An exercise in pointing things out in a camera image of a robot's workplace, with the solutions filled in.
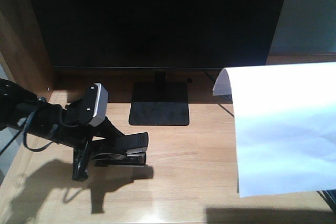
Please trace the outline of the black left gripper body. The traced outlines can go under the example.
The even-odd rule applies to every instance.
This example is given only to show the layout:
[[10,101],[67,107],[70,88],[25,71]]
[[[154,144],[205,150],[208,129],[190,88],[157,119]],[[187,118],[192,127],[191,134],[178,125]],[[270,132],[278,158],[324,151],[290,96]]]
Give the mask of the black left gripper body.
[[109,138],[110,121],[105,112],[98,123],[92,123],[94,107],[95,102],[89,99],[79,99],[65,108],[56,104],[58,129],[54,142],[82,151],[89,148],[94,137]]

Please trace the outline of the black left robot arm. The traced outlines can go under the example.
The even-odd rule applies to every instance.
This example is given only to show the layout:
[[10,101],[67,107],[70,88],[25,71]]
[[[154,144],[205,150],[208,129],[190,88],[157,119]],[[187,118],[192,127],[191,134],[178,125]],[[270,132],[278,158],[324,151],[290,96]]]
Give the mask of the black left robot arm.
[[28,134],[72,147],[72,179],[83,182],[88,178],[95,127],[106,119],[107,103],[108,92],[100,83],[92,84],[82,99],[63,108],[14,82],[1,79],[1,129],[9,127],[21,132],[24,147],[32,152],[41,152],[48,145],[29,147]]

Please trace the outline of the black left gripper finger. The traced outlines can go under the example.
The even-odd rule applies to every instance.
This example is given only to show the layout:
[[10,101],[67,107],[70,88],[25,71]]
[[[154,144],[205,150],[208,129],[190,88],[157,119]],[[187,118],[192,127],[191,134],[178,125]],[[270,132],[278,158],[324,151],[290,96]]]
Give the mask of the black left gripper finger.
[[104,121],[94,128],[94,136],[103,138],[117,138],[123,137],[121,131],[119,131],[106,116]]
[[91,142],[73,149],[72,180],[84,182],[88,179],[87,167],[90,159]]

